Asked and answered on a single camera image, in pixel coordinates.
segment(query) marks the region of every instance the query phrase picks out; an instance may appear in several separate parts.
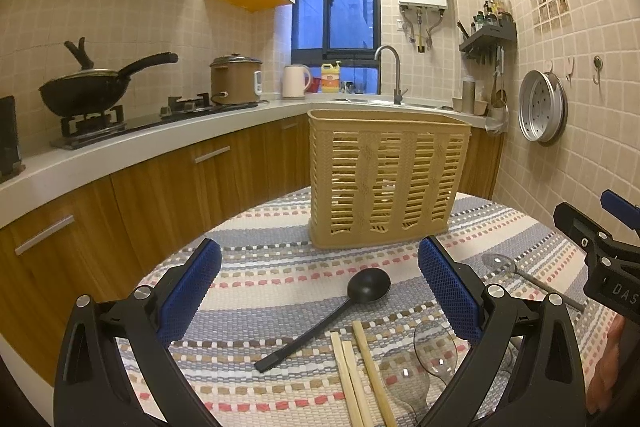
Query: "drawer handle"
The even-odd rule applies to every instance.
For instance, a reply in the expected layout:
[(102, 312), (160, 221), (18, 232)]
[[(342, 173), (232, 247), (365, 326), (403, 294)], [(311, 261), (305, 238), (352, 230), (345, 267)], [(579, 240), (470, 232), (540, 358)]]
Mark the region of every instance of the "drawer handle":
[(210, 158), (213, 158), (213, 156), (218, 156), (219, 154), (225, 153), (225, 152), (229, 152), (231, 150), (231, 147), (229, 147), (228, 145), (226, 147), (223, 147), (222, 149), (218, 149), (217, 151), (213, 151), (210, 152), (209, 154), (206, 154), (204, 156), (198, 156), (196, 159), (194, 159), (194, 163), (202, 163)]
[(64, 229), (66, 226), (71, 225), (71, 223), (73, 223), (74, 221), (75, 219), (73, 215), (63, 217), (59, 222), (54, 223), (48, 229), (42, 230), (42, 232), (37, 233), (36, 235), (22, 243), (18, 248), (15, 249), (15, 254), (23, 254), (31, 247), (35, 247), (35, 245), (45, 240), (47, 237), (49, 237), (49, 235), (56, 233), (58, 230)]

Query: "wooden chopstick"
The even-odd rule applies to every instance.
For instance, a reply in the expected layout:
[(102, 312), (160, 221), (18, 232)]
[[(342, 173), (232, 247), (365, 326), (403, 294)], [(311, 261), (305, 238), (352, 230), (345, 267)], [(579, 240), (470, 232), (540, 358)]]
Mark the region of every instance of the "wooden chopstick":
[(396, 417), (389, 406), (388, 400), (386, 399), (386, 391), (382, 385), (380, 375), (378, 374), (378, 368), (371, 358), (369, 344), (367, 344), (367, 337), (364, 334), (362, 324), (360, 321), (353, 321), (351, 326), (353, 327), (353, 336), (356, 337), (356, 342), (358, 343), (360, 354), (364, 360), (364, 365), (367, 368), (371, 388), (373, 389), (373, 394), (376, 396), (376, 401), (378, 403), (382, 419), (385, 421), (386, 427), (398, 427)]
[(342, 350), (344, 351), (344, 358), (347, 361), (347, 368), (349, 369), (351, 383), (353, 384), (353, 390), (355, 391), (356, 400), (358, 401), (358, 409), (360, 409), (362, 424), (364, 427), (374, 427), (371, 411), (369, 410), (369, 404), (367, 403), (367, 395), (364, 393), (364, 386), (360, 379), (358, 363), (356, 362), (356, 354), (353, 352), (353, 344), (351, 344), (351, 341), (342, 341)]
[(335, 362), (338, 365), (338, 374), (340, 375), (344, 399), (347, 402), (347, 411), (349, 412), (351, 427), (364, 427), (362, 417), (360, 416), (360, 409), (358, 408), (358, 401), (356, 400), (355, 391), (353, 390), (353, 384), (351, 383), (351, 377), (349, 376), (349, 368), (344, 359), (344, 352), (342, 351), (342, 344), (340, 343), (340, 334), (338, 334), (337, 331), (331, 334), (331, 344), (334, 346)]

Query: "white countertop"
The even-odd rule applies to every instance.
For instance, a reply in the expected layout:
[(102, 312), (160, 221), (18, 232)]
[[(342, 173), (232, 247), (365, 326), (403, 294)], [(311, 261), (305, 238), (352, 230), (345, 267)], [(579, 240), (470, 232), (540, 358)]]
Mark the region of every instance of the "white countertop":
[[(389, 97), (376, 96), (386, 100)], [(408, 103), (429, 103), (431, 100), (406, 99)], [(132, 132), (88, 145), (75, 151), (51, 149), (23, 159), (25, 170), (0, 185), (0, 228), (78, 187), (113, 172), (126, 169), (149, 158), (186, 147), (209, 138), (228, 134), (254, 125), (303, 114), (310, 109), (347, 108), (397, 110), (392, 105), (335, 102), (325, 96), (312, 95), (305, 100), (274, 100), (251, 109), (191, 118)], [(484, 117), (456, 113), (452, 110), (405, 106), (403, 110), (444, 114), (484, 129)]]

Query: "yellow detergent bottle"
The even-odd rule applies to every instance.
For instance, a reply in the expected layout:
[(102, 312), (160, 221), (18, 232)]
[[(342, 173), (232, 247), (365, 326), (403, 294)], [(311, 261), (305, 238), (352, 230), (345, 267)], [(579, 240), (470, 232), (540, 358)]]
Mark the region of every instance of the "yellow detergent bottle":
[(340, 60), (332, 64), (320, 66), (320, 78), (322, 79), (322, 92), (340, 91)]

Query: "table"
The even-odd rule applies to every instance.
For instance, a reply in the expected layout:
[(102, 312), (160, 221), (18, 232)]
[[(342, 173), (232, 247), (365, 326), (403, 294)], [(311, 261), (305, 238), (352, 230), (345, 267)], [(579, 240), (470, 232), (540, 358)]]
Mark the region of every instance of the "table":
[[(364, 267), (380, 266), (389, 273), (392, 287), (388, 296), (372, 305), (354, 306), (331, 331), (339, 331), (342, 340), (353, 341), (377, 425), (384, 424), (351, 334), (351, 321), (363, 321), (376, 362), (391, 349), (410, 349), (419, 321), (432, 319), (449, 328), (418, 270), (417, 242), (315, 250), (307, 232), (309, 208), (306, 189), (243, 212), (204, 236), (222, 247), (222, 269), (184, 339), (173, 343), (170, 351), (198, 396), (225, 427), (349, 425), (329, 331), (263, 375), (253, 363), (338, 307), (349, 278)], [(457, 195), (449, 231), (438, 238), (454, 260), (470, 264), (486, 283), (497, 282), (513, 296), (542, 299), (544, 292), (514, 274), (491, 273), (482, 262), (483, 253), (511, 257), (521, 269), (558, 291), (578, 302), (586, 301), (583, 314), (568, 310), (585, 381), (590, 381), (615, 313), (583, 294), (587, 271), (582, 250), (526, 214), (465, 194)], [(141, 283), (154, 285), (168, 268), (184, 263), (201, 240), (166, 259)], [(459, 339), (455, 342), (460, 363), (468, 346)], [(120, 341), (120, 350), (143, 408), (162, 418), (126, 341)], [(481, 410), (487, 412), (497, 404), (505, 384), (506, 378), (496, 378)], [(442, 389), (432, 377), (429, 400), (436, 400)], [(410, 410), (392, 397), (390, 402), (400, 426), (415, 424)]]

